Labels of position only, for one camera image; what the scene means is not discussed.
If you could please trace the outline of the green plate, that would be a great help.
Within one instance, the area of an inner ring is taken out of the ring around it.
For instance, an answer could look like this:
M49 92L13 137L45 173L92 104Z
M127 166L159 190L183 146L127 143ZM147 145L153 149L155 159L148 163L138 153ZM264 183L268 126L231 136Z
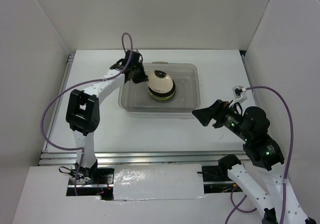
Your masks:
M157 101L157 102L167 102L169 100L173 99L173 96L170 97L156 97L156 96L151 96L153 100Z

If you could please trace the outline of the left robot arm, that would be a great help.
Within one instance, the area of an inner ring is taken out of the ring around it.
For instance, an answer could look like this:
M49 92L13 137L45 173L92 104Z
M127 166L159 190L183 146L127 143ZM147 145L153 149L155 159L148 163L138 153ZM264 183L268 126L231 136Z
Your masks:
M74 89L70 93L65 119L72 130L77 148L75 173L86 183L92 184L99 177L94 132L100 123L100 105L127 81L137 84L147 80L142 55L137 51L127 50L125 57L112 65L101 81L83 90Z

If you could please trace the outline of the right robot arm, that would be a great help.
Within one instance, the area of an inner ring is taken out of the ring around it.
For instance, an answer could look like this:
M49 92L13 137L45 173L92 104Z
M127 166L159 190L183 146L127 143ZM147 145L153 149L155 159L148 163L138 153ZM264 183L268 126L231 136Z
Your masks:
M270 122L259 107L248 107L243 114L226 101L217 100L208 108L192 111L203 126L215 120L214 128L228 128L244 141L243 150L265 183L264 190L235 155L218 161L218 175L231 179L247 195L263 224L314 224L302 210L290 181L285 178L285 159L279 145L268 135Z

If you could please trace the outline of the cream plate black patch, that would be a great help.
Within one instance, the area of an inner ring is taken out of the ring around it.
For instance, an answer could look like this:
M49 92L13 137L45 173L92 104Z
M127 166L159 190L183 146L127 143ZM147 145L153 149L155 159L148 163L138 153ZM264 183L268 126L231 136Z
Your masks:
M174 81L166 72L152 70L147 76L147 86L152 92L166 94L174 90Z

